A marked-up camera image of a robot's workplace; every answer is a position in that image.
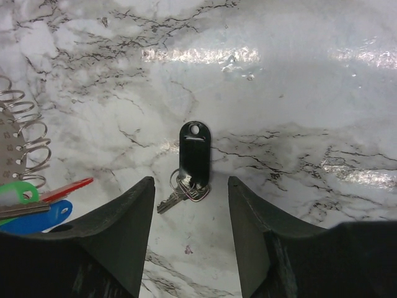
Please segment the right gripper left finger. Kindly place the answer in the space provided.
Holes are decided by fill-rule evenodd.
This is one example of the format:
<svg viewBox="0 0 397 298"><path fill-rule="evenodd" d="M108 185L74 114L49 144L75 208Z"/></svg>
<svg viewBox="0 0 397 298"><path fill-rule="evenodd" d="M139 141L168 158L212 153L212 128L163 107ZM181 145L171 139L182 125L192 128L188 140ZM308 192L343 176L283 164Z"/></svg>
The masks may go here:
<svg viewBox="0 0 397 298"><path fill-rule="evenodd" d="M2 297L138 297L154 179L47 233L1 234Z"/></svg>

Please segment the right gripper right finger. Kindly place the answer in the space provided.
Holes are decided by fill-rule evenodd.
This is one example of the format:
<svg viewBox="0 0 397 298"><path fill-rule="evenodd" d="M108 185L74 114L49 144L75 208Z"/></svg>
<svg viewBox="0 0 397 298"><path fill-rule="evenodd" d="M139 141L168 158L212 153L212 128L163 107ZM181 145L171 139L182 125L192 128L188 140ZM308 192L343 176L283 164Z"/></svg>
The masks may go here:
<svg viewBox="0 0 397 298"><path fill-rule="evenodd" d="M300 220L228 180L243 297L395 297L396 222Z"/></svg>

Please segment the blue key tag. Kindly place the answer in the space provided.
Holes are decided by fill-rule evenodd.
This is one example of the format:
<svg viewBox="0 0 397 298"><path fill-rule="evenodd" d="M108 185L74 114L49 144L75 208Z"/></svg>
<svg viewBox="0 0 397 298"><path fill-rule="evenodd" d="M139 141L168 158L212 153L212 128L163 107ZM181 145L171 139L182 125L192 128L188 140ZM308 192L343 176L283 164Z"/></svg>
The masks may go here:
<svg viewBox="0 0 397 298"><path fill-rule="evenodd" d="M42 232L62 224L72 211L72 203L64 199L52 204L48 212L26 215L1 225L1 231L16 235Z"/></svg>

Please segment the red key tag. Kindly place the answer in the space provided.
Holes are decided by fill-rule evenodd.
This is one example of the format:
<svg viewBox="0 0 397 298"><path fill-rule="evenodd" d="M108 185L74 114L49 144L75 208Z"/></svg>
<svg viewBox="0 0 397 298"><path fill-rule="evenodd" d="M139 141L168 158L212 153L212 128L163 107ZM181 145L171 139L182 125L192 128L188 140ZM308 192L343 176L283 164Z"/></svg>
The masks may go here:
<svg viewBox="0 0 397 298"><path fill-rule="evenodd" d="M85 178L65 186L59 187L58 189L54 189L52 191L44 192L40 195L40 200L49 204L52 204L56 201L66 198L72 192L81 189L84 186L92 183L94 178Z"/></svg>

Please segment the green key tag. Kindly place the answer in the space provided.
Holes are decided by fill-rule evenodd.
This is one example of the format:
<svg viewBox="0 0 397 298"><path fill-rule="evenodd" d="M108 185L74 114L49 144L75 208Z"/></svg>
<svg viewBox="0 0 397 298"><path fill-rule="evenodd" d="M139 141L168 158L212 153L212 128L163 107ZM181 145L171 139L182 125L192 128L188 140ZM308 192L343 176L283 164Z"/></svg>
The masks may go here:
<svg viewBox="0 0 397 298"><path fill-rule="evenodd" d="M33 184L15 181L1 186L1 206L29 204L39 201L39 193Z"/></svg>

